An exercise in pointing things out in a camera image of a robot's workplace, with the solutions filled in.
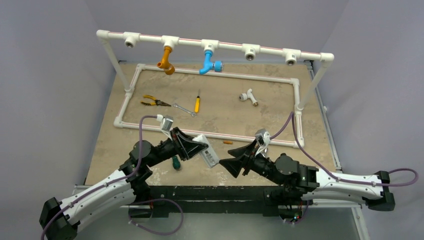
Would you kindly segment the white remote control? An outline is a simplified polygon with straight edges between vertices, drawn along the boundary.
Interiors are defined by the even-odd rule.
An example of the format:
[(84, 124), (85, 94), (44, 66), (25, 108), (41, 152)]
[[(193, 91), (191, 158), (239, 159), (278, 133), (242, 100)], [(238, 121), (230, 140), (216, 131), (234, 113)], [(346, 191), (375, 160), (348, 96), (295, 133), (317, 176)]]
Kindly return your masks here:
[(202, 150), (199, 154), (209, 168), (213, 168), (219, 164), (220, 158), (204, 134), (194, 137), (193, 140), (207, 145), (207, 148)]

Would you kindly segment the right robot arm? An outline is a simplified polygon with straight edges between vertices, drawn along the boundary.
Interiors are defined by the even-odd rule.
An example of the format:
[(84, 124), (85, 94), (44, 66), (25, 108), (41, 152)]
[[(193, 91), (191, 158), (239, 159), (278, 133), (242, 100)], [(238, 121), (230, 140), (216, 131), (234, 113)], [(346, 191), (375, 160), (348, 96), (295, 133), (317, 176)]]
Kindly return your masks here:
[[(322, 168), (301, 164), (286, 153), (276, 160), (270, 160), (257, 153), (256, 142), (228, 150), (230, 158), (221, 159), (223, 166), (233, 177), (247, 175), (253, 171), (277, 185), (275, 190), (267, 190), (264, 197), (275, 205), (301, 205), (314, 199), (332, 199), (365, 204), (370, 210), (390, 212), (395, 209), (394, 194), (387, 184), (390, 177), (386, 171), (372, 175), (346, 175), (327, 173)], [(360, 183), (359, 178), (369, 184)]]

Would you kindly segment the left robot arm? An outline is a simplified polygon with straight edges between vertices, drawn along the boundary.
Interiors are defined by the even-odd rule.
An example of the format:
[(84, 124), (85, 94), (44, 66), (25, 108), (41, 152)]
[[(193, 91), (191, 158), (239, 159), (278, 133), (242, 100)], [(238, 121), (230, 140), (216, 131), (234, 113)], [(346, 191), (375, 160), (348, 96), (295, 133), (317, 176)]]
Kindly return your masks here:
[(42, 240), (73, 240), (84, 227), (125, 205), (152, 205), (155, 199), (146, 180), (153, 174), (151, 167), (179, 156), (190, 160), (200, 155), (209, 167), (219, 158), (205, 135), (189, 136), (175, 127), (167, 132), (165, 141), (154, 146), (140, 139), (129, 153), (129, 158), (108, 177), (86, 190), (57, 200), (47, 200), (39, 223)]

